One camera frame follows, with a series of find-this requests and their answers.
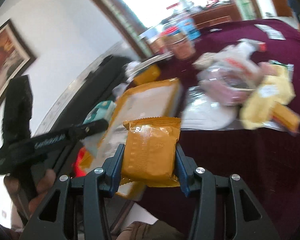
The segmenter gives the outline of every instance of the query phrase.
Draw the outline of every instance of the large orange package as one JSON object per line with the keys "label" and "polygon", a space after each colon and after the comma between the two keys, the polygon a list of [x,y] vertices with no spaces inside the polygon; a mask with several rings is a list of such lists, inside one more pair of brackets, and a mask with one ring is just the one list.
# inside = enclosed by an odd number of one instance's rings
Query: large orange package
{"label": "large orange package", "polygon": [[121,184],[141,181],[149,187],[178,187],[173,174],[180,118],[151,117],[123,122],[128,130]]}

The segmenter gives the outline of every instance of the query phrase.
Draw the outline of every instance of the brown pants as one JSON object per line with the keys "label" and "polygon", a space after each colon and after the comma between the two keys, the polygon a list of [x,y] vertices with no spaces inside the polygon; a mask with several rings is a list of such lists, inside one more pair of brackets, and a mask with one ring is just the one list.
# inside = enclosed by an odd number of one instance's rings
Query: brown pants
{"label": "brown pants", "polygon": [[185,236],[167,223],[158,220],[153,225],[133,222],[116,240],[184,240]]}

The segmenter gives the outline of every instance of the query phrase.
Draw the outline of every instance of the painting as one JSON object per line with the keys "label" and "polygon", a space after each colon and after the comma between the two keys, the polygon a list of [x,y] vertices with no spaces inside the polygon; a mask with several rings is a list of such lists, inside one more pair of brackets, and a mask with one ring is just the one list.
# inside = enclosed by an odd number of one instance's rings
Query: painting
{"label": "painting", "polygon": [[9,80],[21,75],[34,60],[34,55],[18,35],[12,21],[5,22],[0,27],[0,105]]}

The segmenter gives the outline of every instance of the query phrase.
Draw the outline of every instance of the purple tablecloth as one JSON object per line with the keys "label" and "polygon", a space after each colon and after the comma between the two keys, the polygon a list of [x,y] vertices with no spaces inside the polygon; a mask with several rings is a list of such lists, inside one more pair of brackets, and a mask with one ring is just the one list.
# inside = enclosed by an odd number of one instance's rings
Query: purple tablecloth
{"label": "purple tablecloth", "polygon": [[[268,39],[254,24],[266,24],[281,31],[286,41]],[[295,66],[295,99],[289,107],[300,114],[300,33],[275,19],[224,23],[222,31],[202,30],[196,54],[190,60],[175,58],[161,65],[161,79],[178,77],[184,89],[197,85],[192,63],[205,52],[218,52],[238,39],[267,43],[267,52],[256,52],[255,62],[277,60]],[[282,239],[289,238],[300,225],[300,134],[291,136],[271,129],[234,131],[182,131],[179,140],[185,154],[212,173],[242,176],[272,219]],[[194,201],[179,188],[148,188],[140,205],[154,216],[188,234]]]}

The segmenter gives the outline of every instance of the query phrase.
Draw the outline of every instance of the white sticker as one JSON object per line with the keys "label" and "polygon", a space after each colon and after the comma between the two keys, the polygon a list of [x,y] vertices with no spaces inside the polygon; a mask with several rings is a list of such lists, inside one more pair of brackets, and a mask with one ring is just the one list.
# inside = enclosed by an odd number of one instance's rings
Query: white sticker
{"label": "white sticker", "polygon": [[276,85],[265,85],[259,88],[259,94],[263,98],[268,98],[279,94],[279,90]]}

